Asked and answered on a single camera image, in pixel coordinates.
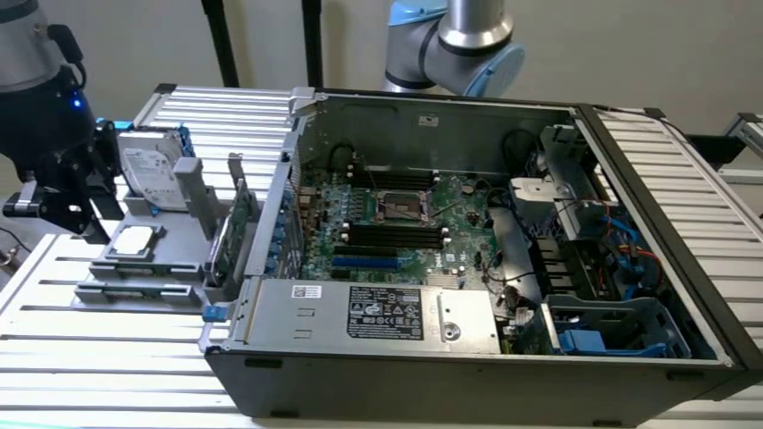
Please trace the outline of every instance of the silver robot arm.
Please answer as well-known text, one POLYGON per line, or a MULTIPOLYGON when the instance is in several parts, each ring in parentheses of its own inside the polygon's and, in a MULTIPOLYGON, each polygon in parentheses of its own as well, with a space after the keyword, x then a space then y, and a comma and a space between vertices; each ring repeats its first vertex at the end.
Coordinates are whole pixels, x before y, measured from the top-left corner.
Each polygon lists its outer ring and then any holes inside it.
POLYGON ((524 62, 502 0, 398 0, 388 27, 384 90, 500 97, 524 62))

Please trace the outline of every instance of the white wall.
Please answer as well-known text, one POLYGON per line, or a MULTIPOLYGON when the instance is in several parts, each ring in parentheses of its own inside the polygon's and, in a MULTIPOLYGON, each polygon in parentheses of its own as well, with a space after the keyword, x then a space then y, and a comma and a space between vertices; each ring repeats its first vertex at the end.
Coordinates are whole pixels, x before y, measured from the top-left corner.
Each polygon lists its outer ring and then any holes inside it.
MULTIPOLYGON (((42 0, 79 39, 97 113, 129 118, 155 83, 218 85, 197 0, 42 0)), ((325 85, 378 88, 390 0, 324 0, 325 85)), ((299 0, 226 0, 241 83, 306 83, 299 0)), ((657 106, 692 132, 763 112, 763 1, 506 0, 528 50, 506 97, 657 106)))

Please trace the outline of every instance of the slotted metal surface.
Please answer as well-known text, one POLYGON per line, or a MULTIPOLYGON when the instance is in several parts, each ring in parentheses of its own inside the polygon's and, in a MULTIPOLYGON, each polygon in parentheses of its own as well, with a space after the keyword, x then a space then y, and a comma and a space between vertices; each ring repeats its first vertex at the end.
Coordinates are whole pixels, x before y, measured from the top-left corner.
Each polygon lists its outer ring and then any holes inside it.
POLYGON ((600 118, 738 321, 763 346, 760 220, 662 123, 625 113, 601 113, 600 118))
MULTIPOLYGON (((195 346, 197 315, 69 309, 74 283, 99 250, 69 236, 46 236, 0 291, 0 427, 437 427, 241 416, 195 346)), ((742 282, 716 285, 728 296, 763 298, 763 289, 753 297, 742 282)), ((752 333, 763 338, 763 328, 752 333)), ((211 338, 225 336, 221 325, 211 338)), ((641 427, 758 428, 761 401, 756 386, 722 402, 686 402, 641 427)))
MULTIPOLYGON (((217 197, 230 201, 233 183, 227 154, 242 154, 242 170, 249 189, 263 201, 279 156, 283 137, 290 131, 287 91, 234 88, 177 87, 171 94, 154 94, 134 119, 134 126, 177 127, 190 130, 195 156, 203 164, 203 182, 217 197)), ((126 185, 118 178, 119 193, 126 185)))

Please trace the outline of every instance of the black pole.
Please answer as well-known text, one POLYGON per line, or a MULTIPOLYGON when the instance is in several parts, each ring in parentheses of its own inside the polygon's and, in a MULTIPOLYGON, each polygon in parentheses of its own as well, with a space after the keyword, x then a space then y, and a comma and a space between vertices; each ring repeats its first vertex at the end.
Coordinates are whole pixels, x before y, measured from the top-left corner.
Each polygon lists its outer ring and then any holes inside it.
POLYGON ((301 0, 301 26, 305 33, 307 86, 322 88, 322 44, 320 41, 321 0, 301 0))
POLYGON ((227 21, 225 20, 225 7, 222 0, 201 0, 201 7, 209 24, 214 54, 217 55, 218 74, 222 77, 222 85, 237 88, 238 73, 235 72, 235 57, 229 43, 227 21))

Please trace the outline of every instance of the blue connector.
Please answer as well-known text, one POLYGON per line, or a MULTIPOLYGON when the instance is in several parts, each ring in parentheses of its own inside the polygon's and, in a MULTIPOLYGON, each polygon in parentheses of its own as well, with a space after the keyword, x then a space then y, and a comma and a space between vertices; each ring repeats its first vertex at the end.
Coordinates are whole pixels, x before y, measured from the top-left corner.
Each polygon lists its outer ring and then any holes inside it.
POLYGON ((227 308, 219 306, 205 306, 201 311, 201 320, 205 323, 222 323, 227 320, 227 308))

